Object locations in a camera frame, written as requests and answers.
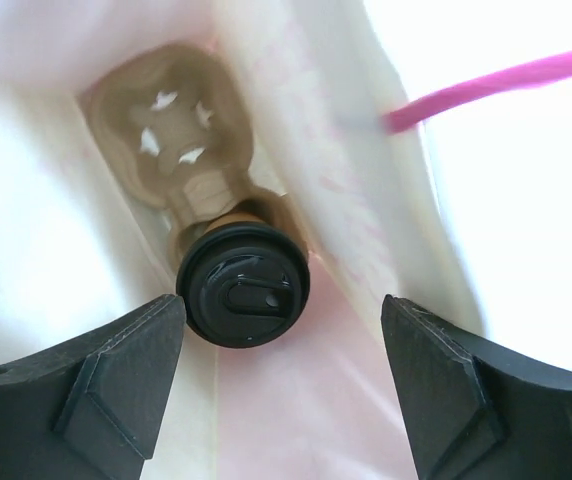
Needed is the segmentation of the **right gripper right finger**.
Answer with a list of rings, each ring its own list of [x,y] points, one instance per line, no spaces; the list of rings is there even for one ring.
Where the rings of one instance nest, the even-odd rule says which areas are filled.
[[[572,372],[388,295],[381,324],[421,479],[572,479]]]

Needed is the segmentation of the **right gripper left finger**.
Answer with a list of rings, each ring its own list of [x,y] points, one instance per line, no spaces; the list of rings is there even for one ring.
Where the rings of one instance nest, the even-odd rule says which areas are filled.
[[[162,295],[0,365],[0,479],[138,479],[155,451],[185,308]]]

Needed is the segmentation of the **pink paper gift bag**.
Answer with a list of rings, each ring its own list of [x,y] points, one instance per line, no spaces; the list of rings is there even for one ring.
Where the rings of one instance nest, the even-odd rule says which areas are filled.
[[[0,1],[0,365],[176,293],[91,91],[190,44],[228,68],[306,236],[297,322],[187,324],[138,479],[421,479],[386,296],[572,372],[572,1]]]

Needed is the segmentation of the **brown cardboard cup carrier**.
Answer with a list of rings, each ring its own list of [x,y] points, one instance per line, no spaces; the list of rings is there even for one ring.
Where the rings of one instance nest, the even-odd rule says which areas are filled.
[[[185,43],[146,52],[96,84],[85,116],[124,189],[166,217],[172,268],[226,215],[263,221],[308,249],[286,188],[217,56]]]

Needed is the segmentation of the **brown paper cup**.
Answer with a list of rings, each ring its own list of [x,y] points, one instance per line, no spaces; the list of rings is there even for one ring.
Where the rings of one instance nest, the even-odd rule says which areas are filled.
[[[254,215],[252,213],[248,213],[245,211],[236,211],[231,212],[226,215],[223,215],[215,220],[213,220],[205,229],[204,233],[209,233],[214,231],[218,228],[222,228],[225,226],[230,226],[238,223],[260,223],[265,224],[265,221]]]

